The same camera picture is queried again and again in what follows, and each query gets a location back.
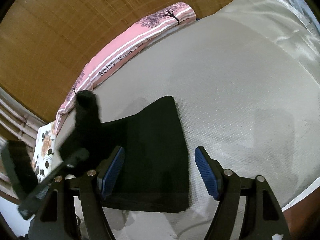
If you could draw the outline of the black pants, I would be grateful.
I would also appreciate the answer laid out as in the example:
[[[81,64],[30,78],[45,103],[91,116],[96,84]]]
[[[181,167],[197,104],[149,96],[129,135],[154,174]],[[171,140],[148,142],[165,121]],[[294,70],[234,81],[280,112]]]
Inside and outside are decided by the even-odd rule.
[[[75,98],[75,127],[59,147],[63,160],[82,148],[88,151],[75,174],[96,168],[117,146],[124,149],[124,163],[108,185],[106,207],[167,213],[189,207],[189,154],[172,96],[111,122],[100,121],[95,94],[82,90]]]

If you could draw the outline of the floral white pillow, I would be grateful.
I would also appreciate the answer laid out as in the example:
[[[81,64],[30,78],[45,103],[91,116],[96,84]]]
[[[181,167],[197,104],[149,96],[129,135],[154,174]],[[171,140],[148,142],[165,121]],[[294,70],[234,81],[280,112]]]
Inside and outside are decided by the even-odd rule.
[[[36,145],[31,166],[37,182],[42,182],[56,167],[56,122],[41,126],[37,132]]]

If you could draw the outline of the wooden headboard panel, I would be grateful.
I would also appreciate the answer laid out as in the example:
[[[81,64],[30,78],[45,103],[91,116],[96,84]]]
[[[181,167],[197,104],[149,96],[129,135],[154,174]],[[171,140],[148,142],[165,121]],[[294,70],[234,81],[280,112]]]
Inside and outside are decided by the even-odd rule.
[[[50,122],[101,48],[180,1],[203,18],[233,0],[16,0],[1,21],[1,88]]]

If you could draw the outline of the beige bed sheet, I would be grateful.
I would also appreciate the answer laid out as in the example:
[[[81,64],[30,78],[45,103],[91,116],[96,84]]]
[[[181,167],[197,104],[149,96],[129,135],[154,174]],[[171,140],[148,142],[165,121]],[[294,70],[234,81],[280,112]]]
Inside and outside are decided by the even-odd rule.
[[[319,35],[283,0],[234,0],[149,46],[95,89],[103,121],[175,98],[197,146],[263,175],[290,231],[319,214]]]

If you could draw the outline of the pink striped bolster pillow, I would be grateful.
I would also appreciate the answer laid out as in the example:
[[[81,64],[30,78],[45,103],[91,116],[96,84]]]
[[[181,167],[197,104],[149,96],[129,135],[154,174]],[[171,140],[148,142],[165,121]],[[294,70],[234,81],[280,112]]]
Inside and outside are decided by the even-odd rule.
[[[127,61],[160,38],[196,21],[195,11],[184,2],[172,4],[145,16],[118,35],[83,68],[56,114],[54,131],[59,133],[67,114],[75,105],[75,94],[92,91]]]

